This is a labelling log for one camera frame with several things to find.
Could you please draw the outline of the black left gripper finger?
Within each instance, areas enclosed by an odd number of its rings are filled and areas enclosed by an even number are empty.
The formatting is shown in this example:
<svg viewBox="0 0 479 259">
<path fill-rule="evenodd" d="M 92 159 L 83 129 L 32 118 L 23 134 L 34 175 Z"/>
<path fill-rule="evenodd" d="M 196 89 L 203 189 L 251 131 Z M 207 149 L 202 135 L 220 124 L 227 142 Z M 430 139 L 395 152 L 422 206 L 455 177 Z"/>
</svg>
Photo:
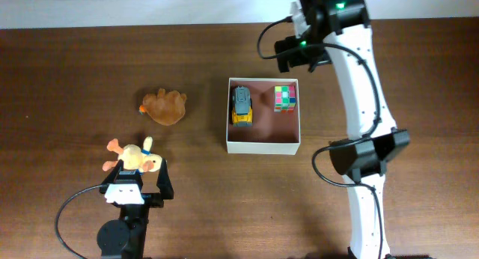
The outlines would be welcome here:
<svg viewBox="0 0 479 259">
<path fill-rule="evenodd" d="M 105 194 L 109 185 L 113 184 L 118 174 L 123 170 L 123 160 L 118 160 L 117 165 L 112 169 L 109 175 L 103 180 L 100 187 L 100 194 Z"/>
<path fill-rule="evenodd" d="M 160 165 L 156 186 L 159 188 L 163 200 L 172 200 L 174 198 L 174 189 L 168 175 L 168 163 L 166 159 L 163 159 Z"/>
</svg>

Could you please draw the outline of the colourful puzzle cube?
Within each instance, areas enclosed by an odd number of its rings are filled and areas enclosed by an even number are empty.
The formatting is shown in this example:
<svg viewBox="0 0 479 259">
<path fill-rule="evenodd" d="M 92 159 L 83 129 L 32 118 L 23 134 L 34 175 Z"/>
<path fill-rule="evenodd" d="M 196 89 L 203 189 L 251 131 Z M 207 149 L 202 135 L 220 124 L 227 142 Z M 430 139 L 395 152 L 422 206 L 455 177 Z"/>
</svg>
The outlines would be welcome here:
<svg viewBox="0 0 479 259">
<path fill-rule="evenodd" d="M 274 87 L 274 112 L 293 112 L 297 104 L 294 85 L 276 85 Z"/>
</svg>

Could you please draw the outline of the white box pink interior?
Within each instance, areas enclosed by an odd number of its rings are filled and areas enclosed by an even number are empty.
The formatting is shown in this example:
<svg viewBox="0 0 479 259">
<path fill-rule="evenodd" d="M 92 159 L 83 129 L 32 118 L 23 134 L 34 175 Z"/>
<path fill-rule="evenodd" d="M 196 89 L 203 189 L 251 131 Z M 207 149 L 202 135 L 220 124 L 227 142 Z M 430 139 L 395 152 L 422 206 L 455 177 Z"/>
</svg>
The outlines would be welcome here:
<svg viewBox="0 0 479 259">
<path fill-rule="evenodd" d="M 283 85 L 294 87 L 296 103 L 290 112 L 275 112 L 275 87 Z M 251 93 L 253 121 L 250 127 L 232 124 L 233 92 L 242 86 Z M 229 154 L 296 154 L 301 144 L 298 80 L 230 78 L 225 139 Z"/>
</svg>

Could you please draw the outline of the brown plush toy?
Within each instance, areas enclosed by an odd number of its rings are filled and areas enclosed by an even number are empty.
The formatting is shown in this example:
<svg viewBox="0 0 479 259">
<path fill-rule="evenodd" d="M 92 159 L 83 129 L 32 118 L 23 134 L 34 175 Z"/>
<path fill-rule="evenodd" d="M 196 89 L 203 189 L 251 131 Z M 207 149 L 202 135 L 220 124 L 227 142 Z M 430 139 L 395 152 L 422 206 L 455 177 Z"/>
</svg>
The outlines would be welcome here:
<svg viewBox="0 0 479 259">
<path fill-rule="evenodd" d="M 171 126 L 181 120 L 186 113 L 186 94 L 179 91 L 166 92 L 160 88 L 156 94 L 146 94 L 138 111 L 148 114 L 155 122 Z"/>
</svg>

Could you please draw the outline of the yellow grey toy truck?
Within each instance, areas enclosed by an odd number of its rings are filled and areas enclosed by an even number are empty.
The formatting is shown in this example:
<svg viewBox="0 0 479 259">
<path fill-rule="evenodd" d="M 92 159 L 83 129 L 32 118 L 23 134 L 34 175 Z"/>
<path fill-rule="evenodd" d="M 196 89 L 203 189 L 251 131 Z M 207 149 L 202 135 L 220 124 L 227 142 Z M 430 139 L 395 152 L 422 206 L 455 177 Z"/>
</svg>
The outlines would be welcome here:
<svg viewBox="0 0 479 259">
<path fill-rule="evenodd" d="M 233 109 L 231 112 L 234 127 L 251 127 L 253 124 L 253 108 L 250 90 L 239 86 L 233 92 Z"/>
</svg>

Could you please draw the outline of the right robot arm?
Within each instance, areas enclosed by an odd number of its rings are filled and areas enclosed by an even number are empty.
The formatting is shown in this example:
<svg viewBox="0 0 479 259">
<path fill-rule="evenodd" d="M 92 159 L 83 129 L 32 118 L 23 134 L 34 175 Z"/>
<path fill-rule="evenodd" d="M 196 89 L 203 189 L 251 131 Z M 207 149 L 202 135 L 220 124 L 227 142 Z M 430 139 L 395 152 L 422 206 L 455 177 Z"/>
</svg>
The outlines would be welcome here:
<svg viewBox="0 0 479 259">
<path fill-rule="evenodd" d="M 273 59 L 286 73 L 331 64 L 347 119 L 347 138 L 316 150 L 313 170 L 326 183 L 347 190 L 352 235 L 350 258 L 391 258 L 385 236 L 383 189 L 387 164 L 410 143 L 398 129 L 382 92 L 373 55 L 373 31 L 365 0 L 298 0 L 286 18 L 295 34 L 275 43 Z M 328 153 L 340 182 L 322 174 L 316 157 Z"/>
</svg>

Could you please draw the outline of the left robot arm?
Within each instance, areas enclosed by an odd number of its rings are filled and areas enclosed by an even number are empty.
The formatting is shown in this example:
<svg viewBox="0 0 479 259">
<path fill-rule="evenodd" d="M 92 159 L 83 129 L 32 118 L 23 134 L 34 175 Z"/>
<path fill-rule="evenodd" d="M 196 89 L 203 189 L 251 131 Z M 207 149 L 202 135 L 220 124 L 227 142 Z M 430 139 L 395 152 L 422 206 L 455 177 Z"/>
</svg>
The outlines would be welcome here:
<svg viewBox="0 0 479 259">
<path fill-rule="evenodd" d="M 100 193 L 108 204 L 120 209 L 119 217 L 106 222 L 97 233 L 102 258 L 143 257 L 150 209 L 162 208 L 164 201 L 174 198 L 168 163 L 160 163 L 158 192 L 143 193 L 142 186 L 142 174 L 126 170 L 122 160 L 102 182 Z"/>
</svg>

